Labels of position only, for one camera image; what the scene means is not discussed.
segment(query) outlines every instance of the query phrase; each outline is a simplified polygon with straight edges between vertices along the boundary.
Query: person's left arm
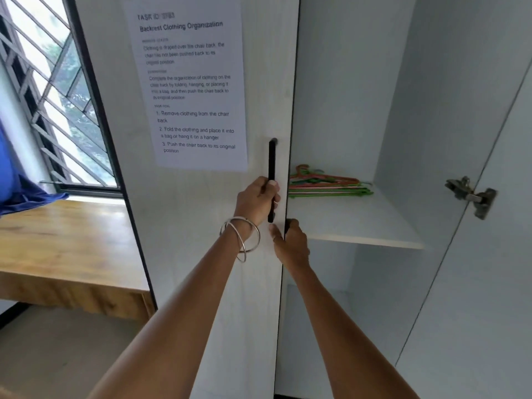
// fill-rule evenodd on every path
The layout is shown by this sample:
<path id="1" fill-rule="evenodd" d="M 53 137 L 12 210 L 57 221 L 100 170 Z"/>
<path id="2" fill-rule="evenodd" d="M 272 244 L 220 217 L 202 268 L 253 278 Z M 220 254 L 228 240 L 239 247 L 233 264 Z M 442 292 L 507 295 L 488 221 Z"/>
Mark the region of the person's left arm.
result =
<path id="1" fill-rule="evenodd" d="M 279 186 L 259 177 L 238 194 L 235 216 L 262 223 Z M 250 224 L 233 220 L 243 240 Z M 171 298 L 150 319 L 89 399 L 189 398 L 223 289 L 241 243 L 228 226 Z"/>

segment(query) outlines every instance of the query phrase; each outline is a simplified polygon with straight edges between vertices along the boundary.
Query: wooden countertop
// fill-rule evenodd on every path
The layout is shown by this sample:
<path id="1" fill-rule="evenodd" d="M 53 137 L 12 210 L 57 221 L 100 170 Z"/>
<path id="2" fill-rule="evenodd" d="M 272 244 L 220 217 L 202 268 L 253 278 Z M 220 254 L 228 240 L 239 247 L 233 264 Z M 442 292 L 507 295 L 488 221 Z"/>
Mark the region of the wooden countertop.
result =
<path id="1" fill-rule="evenodd" d="M 61 200 L 4 215 L 0 272 L 150 290 L 121 205 Z"/>

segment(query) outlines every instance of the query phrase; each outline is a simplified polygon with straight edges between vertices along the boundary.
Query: metal hinge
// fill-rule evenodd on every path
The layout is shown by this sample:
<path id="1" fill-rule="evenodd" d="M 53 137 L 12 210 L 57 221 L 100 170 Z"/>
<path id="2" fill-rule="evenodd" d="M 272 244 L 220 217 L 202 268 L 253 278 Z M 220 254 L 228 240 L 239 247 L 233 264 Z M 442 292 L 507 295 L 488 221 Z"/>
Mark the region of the metal hinge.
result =
<path id="1" fill-rule="evenodd" d="M 485 220 L 491 208 L 493 201 L 497 196 L 497 191 L 487 188 L 486 191 L 475 194 L 475 191 L 469 186 L 469 178 L 448 179 L 445 187 L 452 190 L 458 200 L 472 201 L 475 205 L 475 217 Z"/>

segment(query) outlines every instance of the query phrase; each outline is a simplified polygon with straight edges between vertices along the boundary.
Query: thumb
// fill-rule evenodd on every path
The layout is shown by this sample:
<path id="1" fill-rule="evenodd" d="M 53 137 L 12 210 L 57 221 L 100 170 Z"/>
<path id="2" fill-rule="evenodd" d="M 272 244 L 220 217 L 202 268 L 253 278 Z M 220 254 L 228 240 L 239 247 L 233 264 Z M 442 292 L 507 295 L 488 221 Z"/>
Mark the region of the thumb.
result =
<path id="1" fill-rule="evenodd" d="M 279 228 L 275 224 L 270 224 L 268 229 L 270 230 L 270 235 L 275 245 L 285 243 L 285 240 L 283 239 L 283 235 L 281 234 L 281 231 L 279 231 Z"/>
<path id="2" fill-rule="evenodd" d="M 269 180 L 268 183 L 266 183 L 266 186 L 264 187 L 264 193 L 262 194 L 262 198 L 264 200 L 272 200 L 275 197 L 275 194 L 277 193 L 277 182 L 275 180 Z"/>

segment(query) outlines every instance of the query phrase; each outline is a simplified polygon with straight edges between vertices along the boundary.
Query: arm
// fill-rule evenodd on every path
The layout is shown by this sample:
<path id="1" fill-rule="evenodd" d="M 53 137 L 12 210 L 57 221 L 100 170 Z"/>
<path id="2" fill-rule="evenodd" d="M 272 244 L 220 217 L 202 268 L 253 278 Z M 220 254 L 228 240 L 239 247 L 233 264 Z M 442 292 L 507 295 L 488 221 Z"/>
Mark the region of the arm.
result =
<path id="1" fill-rule="evenodd" d="M 260 177 L 238 194 L 235 216 L 257 226 L 264 221 L 272 199 L 280 199 L 277 183 L 266 182 L 267 178 Z M 234 225 L 243 240 L 248 239 L 251 226 L 240 220 Z M 103 376 L 89 399 L 188 398 L 240 248 L 235 230 L 227 227 Z"/>
<path id="2" fill-rule="evenodd" d="M 270 234 L 277 257 L 303 297 L 335 399 L 418 399 L 318 280 L 297 220 L 291 221 L 286 241 L 274 225 Z"/>

